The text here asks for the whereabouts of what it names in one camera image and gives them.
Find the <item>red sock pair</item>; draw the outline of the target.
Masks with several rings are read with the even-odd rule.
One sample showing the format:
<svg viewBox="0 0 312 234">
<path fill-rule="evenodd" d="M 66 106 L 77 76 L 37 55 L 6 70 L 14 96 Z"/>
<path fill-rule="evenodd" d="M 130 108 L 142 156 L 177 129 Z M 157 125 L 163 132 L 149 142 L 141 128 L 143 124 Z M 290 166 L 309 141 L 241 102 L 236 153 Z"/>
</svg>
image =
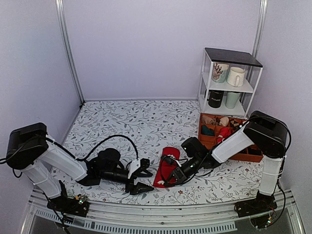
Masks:
<svg viewBox="0 0 312 234">
<path fill-rule="evenodd" d="M 161 156 L 172 156 L 175 159 L 179 159 L 180 158 L 180 151 L 179 151 L 179 149 L 177 149 L 175 147 L 165 147 L 162 150 Z M 154 178 L 153 186 L 155 188 L 165 188 L 165 186 L 163 185 L 163 179 L 162 179 L 161 175 L 163 175 L 163 177 L 165 179 L 167 179 L 168 176 L 170 175 L 170 173 L 173 171 L 173 169 L 176 168 L 176 166 L 177 166 L 176 163 L 174 165 L 171 165 L 171 164 L 165 162 L 163 159 L 161 159 L 160 163 L 159 163 L 158 170 L 157 170 L 157 174 Z"/>
</svg>

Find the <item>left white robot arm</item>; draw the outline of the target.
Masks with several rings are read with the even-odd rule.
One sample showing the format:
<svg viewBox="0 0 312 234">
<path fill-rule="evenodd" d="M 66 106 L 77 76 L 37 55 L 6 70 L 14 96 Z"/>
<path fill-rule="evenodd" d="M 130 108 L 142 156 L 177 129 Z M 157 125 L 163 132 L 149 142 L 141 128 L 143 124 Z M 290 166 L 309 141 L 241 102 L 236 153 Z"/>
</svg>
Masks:
<svg viewBox="0 0 312 234">
<path fill-rule="evenodd" d="M 49 174 L 43 162 L 63 171 L 82 186 L 95 186 L 108 180 L 123 183 L 125 192 L 131 195 L 153 191 L 152 186 L 134 182 L 137 177 L 152 176 L 147 170 L 149 159 L 137 157 L 124 166 L 120 157 L 118 150 L 107 148 L 91 160 L 76 158 L 50 138 L 44 123 L 38 122 L 11 132 L 6 157 L 0 162 L 27 175 L 61 211 L 67 212 L 73 206 L 72 200 L 61 193 L 63 185 Z"/>
</svg>

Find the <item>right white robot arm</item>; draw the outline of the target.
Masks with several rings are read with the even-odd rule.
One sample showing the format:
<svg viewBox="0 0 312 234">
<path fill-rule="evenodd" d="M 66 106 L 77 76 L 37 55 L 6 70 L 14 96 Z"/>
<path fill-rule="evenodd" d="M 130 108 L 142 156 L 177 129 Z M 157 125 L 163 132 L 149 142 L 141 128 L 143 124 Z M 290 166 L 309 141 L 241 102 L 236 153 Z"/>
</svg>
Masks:
<svg viewBox="0 0 312 234">
<path fill-rule="evenodd" d="M 234 155 L 246 151 L 254 156 L 261 153 L 264 160 L 258 198 L 252 202 L 255 212 L 261 213 L 271 204 L 271 198 L 282 173 L 282 164 L 291 143 L 287 125 L 263 112 L 254 111 L 232 134 L 211 149 L 207 149 L 198 138 L 186 139 L 181 147 L 189 160 L 177 165 L 167 177 L 164 186 L 173 187 L 187 183 L 201 169 L 214 169 Z"/>
</svg>

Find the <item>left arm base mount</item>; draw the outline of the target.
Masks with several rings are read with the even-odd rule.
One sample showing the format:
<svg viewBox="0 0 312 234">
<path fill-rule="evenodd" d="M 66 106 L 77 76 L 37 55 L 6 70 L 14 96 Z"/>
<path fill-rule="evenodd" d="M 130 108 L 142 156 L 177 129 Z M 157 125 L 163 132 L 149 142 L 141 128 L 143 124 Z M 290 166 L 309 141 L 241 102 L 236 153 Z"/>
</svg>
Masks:
<svg viewBox="0 0 312 234">
<path fill-rule="evenodd" d="M 86 217 L 90 205 L 87 196 L 79 194 L 75 197 L 68 197 L 65 185 L 60 180 L 59 183 L 60 196 L 53 199 L 49 198 L 47 208 L 65 214 Z"/>
</svg>

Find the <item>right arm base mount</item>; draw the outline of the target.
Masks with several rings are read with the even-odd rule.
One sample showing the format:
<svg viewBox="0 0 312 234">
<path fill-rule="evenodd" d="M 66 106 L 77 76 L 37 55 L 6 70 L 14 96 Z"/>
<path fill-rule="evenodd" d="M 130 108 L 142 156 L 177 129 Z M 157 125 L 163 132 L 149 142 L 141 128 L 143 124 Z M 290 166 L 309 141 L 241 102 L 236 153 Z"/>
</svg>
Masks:
<svg viewBox="0 0 312 234">
<path fill-rule="evenodd" d="M 258 215 L 266 212 L 265 215 L 251 218 L 251 224 L 257 229 L 264 229 L 270 226 L 276 218 L 277 203 L 274 195 L 263 195 L 257 192 L 256 198 L 237 202 L 234 205 L 234 210 L 238 217 L 246 217 Z"/>
</svg>

